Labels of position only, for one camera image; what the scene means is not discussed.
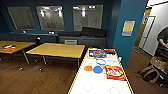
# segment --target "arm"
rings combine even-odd
[[[168,48],[168,45],[164,43],[163,39],[159,39],[159,42],[163,47]]]

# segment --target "poster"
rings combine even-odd
[[[125,21],[122,36],[131,36],[134,29],[135,21]]]

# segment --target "wooden table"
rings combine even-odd
[[[27,63],[29,64],[29,61],[27,59],[27,56],[26,56],[26,53],[24,52],[24,49],[29,47],[29,46],[32,46],[34,45],[35,43],[32,43],[32,42],[15,42],[15,41],[0,41],[0,53],[9,53],[9,54],[13,54],[13,53],[16,53],[18,51],[21,51],[23,52],[24,56],[25,56],[25,59],[27,61]],[[14,50],[11,50],[11,51],[5,51],[2,46],[5,46],[5,45],[13,45],[15,46],[15,49]]]
[[[45,64],[47,64],[44,56],[57,56],[57,57],[69,57],[78,59],[84,50],[84,45],[67,45],[67,44],[57,44],[57,43],[44,43],[30,51],[27,54],[43,55]]]
[[[95,73],[93,70],[86,71],[85,66],[100,66],[96,63],[96,59],[88,58],[88,55],[87,51],[68,94],[133,94],[127,78],[126,81],[107,79],[105,69],[101,73]],[[98,59],[104,60],[105,65],[122,68],[117,54],[107,54],[106,58]]]

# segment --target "door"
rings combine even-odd
[[[151,12],[151,8],[146,9],[144,16],[149,16],[150,12]],[[140,43],[140,40],[142,38],[142,34],[144,32],[147,20],[148,19],[146,19],[145,17],[143,18],[143,22],[141,23],[141,27],[139,29],[139,33],[138,33],[137,39],[135,41],[134,47],[138,47],[138,45]]]

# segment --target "man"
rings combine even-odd
[[[168,57],[168,27],[164,28],[157,38],[159,44],[155,52],[155,56],[163,56],[163,54]]]

